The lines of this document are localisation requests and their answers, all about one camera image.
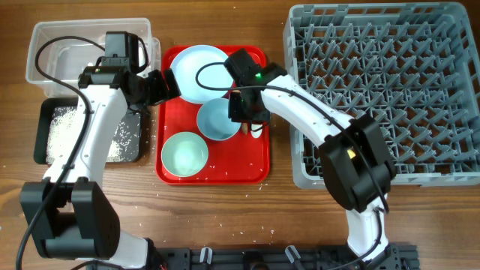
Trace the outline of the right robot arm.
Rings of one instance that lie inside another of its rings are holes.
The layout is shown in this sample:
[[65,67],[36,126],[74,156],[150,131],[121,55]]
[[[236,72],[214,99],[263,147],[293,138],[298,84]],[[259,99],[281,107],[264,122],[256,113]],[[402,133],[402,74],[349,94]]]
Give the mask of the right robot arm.
[[377,121],[340,112],[308,94],[282,67],[261,67],[252,60],[221,62],[233,81],[231,119],[258,122],[261,113],[274,113],[301,131],[317,148],[323,181],[346,211],[351,262],[335,269],[375,269],[389,259],[386,237],[387,194],[396,169]]

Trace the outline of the brown root vegetable piece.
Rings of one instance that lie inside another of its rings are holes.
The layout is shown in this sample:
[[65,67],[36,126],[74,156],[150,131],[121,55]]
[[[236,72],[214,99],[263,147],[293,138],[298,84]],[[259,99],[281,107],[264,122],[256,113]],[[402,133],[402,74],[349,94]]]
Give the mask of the brown root vegetable piece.
[[248,133],[248,124],[247,123],[242,123],[241,124],[241,132],[243,134],[247,134]]

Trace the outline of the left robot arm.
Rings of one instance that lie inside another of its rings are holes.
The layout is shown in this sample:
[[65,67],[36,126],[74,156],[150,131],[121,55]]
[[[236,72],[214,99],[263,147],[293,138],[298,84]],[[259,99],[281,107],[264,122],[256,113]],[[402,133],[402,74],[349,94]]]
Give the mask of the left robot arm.
[[147,71],[144,41],[126,31],[109,31],[103,55],[79,75],[71,133],[75,140],[38,182],[27,182],[20,204],[27,221],[23,238],[44,258],[76,260],[80,266],[165,269],[153,241],[123,231],[102,190],[114,133],[128,111],[140,113],[177,98],[171,70]]

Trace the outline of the large pale blue plate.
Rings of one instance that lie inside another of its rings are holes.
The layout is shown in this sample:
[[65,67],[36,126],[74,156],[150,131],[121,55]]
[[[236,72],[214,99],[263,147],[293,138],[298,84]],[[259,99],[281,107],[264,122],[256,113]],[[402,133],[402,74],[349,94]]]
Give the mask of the large pale blue plate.
[[196,45],[183,49],[170,65],[181,98],[192,104],[204,104],[212,99],[222,98],[226,91],[211,91],[200,87],[196,82],[196,75],[201,67],[219,62],[202,70],[199,81],[213,88],[230,88],[233,85],[233,78],[223,66],[227,58],[228,55],[224,51],[214,46]]

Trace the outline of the white rice pile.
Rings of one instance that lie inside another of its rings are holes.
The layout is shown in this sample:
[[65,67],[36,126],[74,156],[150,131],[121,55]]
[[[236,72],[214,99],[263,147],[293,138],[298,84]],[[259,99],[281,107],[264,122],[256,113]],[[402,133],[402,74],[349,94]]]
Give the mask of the white rice pile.
[[[68,130],[73,123],[75,106],[60,106],[53,110],[46,143],[46,163],[52,164],[68,144]],[[140,155],[141,115],[128,112],[118,124],[107,155],[107,163],[134,162]]]

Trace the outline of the pale blue bowl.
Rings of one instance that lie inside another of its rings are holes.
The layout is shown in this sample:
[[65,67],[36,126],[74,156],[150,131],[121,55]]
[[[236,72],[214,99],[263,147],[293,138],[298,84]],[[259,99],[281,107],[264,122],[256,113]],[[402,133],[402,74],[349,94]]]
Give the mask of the pale blue bowl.
[[197,113],[196,123],[200,133],[214,141],[224,141],[236,135],[241,124],[229,116],[229,100],[217,98],[204,103]]

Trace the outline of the pale green bowl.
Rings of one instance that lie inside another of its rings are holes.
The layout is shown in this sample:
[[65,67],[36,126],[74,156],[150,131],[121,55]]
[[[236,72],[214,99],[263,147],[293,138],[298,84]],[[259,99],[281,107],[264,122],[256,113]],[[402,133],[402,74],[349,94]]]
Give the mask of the pale green bowl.
[[206,165],[209,150],[205,140],[198,134],[180,132],[163,144],[160,159],[168,173],[180,178],[190,177]]

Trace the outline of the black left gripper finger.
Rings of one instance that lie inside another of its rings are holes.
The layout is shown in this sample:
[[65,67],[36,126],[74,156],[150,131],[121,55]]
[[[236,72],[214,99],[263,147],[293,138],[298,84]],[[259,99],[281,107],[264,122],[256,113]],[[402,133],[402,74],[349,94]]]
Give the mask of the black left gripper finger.
[[163,72],[166,87],[168,88],[167,96],[169,100],[178,98],[182,95],[179,85],[176,81],[175,74],[172,69],[167,69]]
[[148,105],[158,105],[168,98],[168,87],[163,74],[159,70],[148,73],[146,79],[148,86]]

